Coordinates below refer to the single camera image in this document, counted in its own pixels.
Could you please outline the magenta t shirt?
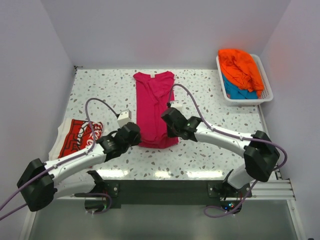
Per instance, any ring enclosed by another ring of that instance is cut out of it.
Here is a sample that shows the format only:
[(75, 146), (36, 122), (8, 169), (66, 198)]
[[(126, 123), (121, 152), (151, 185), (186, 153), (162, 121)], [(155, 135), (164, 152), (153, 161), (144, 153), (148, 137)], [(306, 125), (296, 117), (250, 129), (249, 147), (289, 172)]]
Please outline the magenta t shirt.
[(167, 102), (175, 99), (170, 93), (175, 75), (170, 72), (133, 75), (136, 89), (136, 123), (140, 127), (140, 147), (165, 149), (179, 143), (177, 137), (168, 137), (167, 125), (161, 114), (167, 109)]

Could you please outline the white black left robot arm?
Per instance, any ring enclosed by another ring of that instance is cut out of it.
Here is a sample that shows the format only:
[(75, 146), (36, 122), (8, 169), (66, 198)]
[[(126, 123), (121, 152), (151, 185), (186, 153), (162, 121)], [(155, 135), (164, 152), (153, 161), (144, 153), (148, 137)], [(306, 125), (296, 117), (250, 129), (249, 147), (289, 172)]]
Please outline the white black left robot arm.
[(89, 148), (52, 161), (32, 160), (17, 183), (29, 210), (36, 212), (48, 206), (58, 193), (58, 184), (68, 177), (118, 158), (130, 147), (137, 146), (141, 142), (140, 131), (137, 124), (128, 122), (114, 136), (102, 136)]

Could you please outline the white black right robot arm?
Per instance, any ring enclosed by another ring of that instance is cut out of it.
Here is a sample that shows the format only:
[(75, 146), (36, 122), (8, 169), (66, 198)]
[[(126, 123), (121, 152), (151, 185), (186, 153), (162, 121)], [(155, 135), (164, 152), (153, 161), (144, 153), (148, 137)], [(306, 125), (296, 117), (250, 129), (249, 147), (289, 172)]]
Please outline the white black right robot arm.
[(215, 145), (243, 158), (244, 164), (230, 170), (217, 188), (230, 197), (251, 181), (268, 182), (280, 158), (279, 151), (268, 135), (260, 130), (254, 134), (227, 130), (209, 124), (200, 117), (187, 119), (174, 107), (167, 108), (161, 114), (161, 119), (171, 138)]

